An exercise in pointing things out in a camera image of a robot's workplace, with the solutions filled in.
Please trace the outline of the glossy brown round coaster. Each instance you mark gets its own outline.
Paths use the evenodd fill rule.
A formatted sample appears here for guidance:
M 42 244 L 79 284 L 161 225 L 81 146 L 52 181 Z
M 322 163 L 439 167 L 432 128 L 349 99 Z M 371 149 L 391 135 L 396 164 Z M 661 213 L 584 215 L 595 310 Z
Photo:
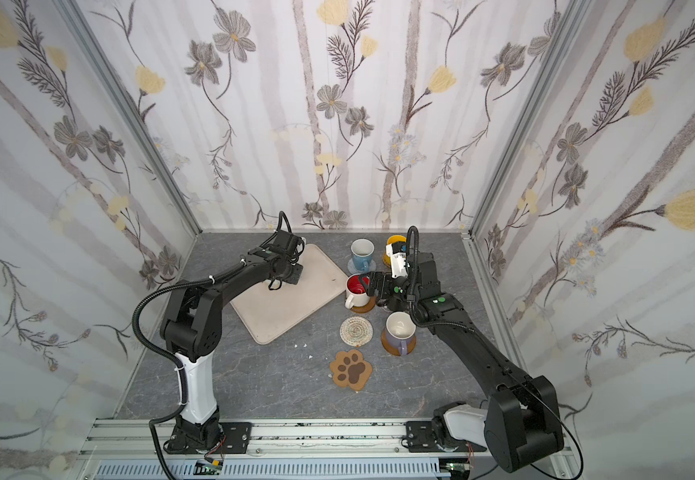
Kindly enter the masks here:
M 367 304 L 365 304 L 364 306 L 353 306 L 349 308 L 349 310 L 351 310 L 351 312 L 353 313 L 365 314 L 373 310 L 373 308 L 375 308 L 375 304 L 377 304 L 377 298 L 371 297 L 369 298 L 369 302 L 367 302 Z

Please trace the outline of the red interior mug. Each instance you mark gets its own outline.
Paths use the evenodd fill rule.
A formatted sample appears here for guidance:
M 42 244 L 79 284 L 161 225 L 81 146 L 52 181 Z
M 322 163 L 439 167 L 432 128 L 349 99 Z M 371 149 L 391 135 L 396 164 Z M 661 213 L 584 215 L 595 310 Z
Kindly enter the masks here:
M 369 276 L 367 274 L 355 274 L 347 278 L 345 308 L 361 309 L 371 303 L 369 295 Z

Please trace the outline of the purple mug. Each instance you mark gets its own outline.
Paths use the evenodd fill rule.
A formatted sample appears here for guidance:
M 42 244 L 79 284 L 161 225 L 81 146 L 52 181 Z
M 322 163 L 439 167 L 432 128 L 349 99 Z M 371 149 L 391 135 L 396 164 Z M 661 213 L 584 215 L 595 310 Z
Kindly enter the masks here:
M 387 336 L 395 337 L 393 344 L 398 344 L 401 340 L 410 340 L 417 332 L 417 326 L 411 320 L 411 316 L 405 312 L 393 312 L 385 320 L 385 330 Z

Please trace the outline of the blue woven round coaster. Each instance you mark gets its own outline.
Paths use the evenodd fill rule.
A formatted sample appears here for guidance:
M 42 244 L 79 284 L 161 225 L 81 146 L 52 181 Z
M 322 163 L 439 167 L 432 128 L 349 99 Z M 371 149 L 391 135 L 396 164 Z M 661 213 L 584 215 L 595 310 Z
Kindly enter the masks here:
M 361 274 L 367 274 L 373 270 L 377 269 L 377 262 L 375 260 L 371 260 L 369 263 L 363 262 L 359 268 L 355 266 L 355 262 L 353 262 L 353 259 L 350 259 L 347 262 L 347 270 L 349 270 L 349 274 L 351 275 L 361 275 Z

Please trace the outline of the light blue mug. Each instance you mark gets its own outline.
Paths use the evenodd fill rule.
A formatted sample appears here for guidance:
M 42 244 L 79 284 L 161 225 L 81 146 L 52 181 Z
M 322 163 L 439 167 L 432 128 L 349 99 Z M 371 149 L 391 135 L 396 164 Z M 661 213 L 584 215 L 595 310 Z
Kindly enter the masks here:
M 369 263 L 373 259 L 375 245 L 369 239 L 361 238 L 351 244 L 351 259 L 359 268 L 363 262 Z

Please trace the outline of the yellow mug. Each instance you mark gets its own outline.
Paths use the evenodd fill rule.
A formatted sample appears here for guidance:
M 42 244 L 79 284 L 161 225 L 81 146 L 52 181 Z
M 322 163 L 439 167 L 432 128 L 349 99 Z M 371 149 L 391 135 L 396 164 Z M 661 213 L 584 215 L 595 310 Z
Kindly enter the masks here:
M 387 240 L 383 263 L 389 267 L 405 264 L 407 259 L 407 237 L 405 235 L 393 235 Z

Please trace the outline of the white patterned round coaster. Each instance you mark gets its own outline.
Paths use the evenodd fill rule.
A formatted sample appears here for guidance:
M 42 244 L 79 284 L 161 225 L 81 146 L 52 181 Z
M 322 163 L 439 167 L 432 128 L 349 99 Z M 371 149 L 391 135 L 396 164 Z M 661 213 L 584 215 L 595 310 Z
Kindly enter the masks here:
M 345 344 L 359 348 L 373 338 L 373 325 L 363 317 L 347 318 L 340 327 L 340 336 Z

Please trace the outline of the plain round wooden coaster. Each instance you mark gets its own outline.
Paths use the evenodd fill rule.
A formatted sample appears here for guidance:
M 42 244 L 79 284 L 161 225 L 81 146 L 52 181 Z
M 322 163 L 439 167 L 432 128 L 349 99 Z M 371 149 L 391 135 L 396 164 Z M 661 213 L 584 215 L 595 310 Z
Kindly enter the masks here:
M 401 340 L 398 344 L 393 344 L 395 337 L 387 336 L 387 332 L 381 334 L 381 345 L 387 353 L 393 356 L 405 356 L 410 354 L 417 346 L 417 337 L 413 336 L 410 340 Z

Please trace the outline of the beige serving tray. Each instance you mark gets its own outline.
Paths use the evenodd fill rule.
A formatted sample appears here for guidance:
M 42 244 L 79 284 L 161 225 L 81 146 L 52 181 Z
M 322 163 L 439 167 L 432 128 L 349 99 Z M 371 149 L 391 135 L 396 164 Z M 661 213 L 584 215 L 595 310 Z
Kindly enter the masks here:
M 270 282 L 264 281 L 231 302 L 257 344 L 272 343 L 345 294 L 348 276 L 319 246 L 309 244 L 300 264 L 303 272 L 297 285 L 284 283 L 269 290 Z

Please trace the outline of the brown paw print coaster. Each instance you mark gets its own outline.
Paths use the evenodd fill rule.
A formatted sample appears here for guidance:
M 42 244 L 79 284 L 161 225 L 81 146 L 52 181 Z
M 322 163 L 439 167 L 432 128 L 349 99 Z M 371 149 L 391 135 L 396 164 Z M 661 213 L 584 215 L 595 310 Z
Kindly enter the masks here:
M 371 378 L 373 366 L 365 361 L 361 351 L 353 349 L 339 352 L 330 363 L 330 371 L 337 386 L 358 392 Z

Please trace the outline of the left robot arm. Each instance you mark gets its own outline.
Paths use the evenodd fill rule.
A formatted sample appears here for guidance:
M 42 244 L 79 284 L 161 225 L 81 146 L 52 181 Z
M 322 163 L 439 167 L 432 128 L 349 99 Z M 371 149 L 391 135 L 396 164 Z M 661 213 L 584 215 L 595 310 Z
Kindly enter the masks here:
M 149 294 L 137 305 L 132 316 L 137 340 L 171 361 L 178 372 L 180 402 L 178 410 L 167 416 L 177 422 L 175 438 L 198 449 L 209 449 L 223 439 L 211 360 L 222 339 L 223 309 L 264 281 L 297 284 L 306 245 L 303 237 L 279 229 L 233 267 L 205 280 L 180 281 Z M 161 348 L 143 334 L 140 317 L 151 301 L 166 293 L 170 299 L 160 330 L 166 346 Z

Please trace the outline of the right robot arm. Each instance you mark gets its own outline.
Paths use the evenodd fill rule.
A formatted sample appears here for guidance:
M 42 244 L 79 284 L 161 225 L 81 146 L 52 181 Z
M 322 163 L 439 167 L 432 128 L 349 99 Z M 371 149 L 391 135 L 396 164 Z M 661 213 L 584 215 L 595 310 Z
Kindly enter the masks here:
M 487 395 L 483 409 L 451 403 L 435 410 L 427 442 L 443 451 L 462 443 L 481 446 L 507 472 L 563 450 L 567 429 L 559 418 L 555 386 L 527 374 L 475 327 L 463 303 L 441 289 L 433 255 L 419 253 L 407 260 L 404 276 L 374 271 L 361 274 L 359 281 L 367 293 L 409 314 L 415 326 L 449 346 Z

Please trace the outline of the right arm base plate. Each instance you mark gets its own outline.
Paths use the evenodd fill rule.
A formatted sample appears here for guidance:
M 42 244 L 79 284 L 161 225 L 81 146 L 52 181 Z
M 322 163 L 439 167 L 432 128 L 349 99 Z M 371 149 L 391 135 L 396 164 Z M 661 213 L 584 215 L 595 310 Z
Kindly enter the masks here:
M 411 420 L 405 424 L 401 445 L 411 453 L 481 453 L 487 448 L 457 440 L 447 432 L 439 419 Z

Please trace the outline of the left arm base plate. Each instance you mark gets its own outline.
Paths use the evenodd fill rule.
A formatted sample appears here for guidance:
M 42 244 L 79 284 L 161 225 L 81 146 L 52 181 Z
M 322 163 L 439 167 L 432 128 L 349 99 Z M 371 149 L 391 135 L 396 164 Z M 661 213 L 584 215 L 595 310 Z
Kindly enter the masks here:
M 164 444 L 167 454 L 246 454 L 251 440 L 251 422 L 210 422 L 197 426 L 183 422 Z

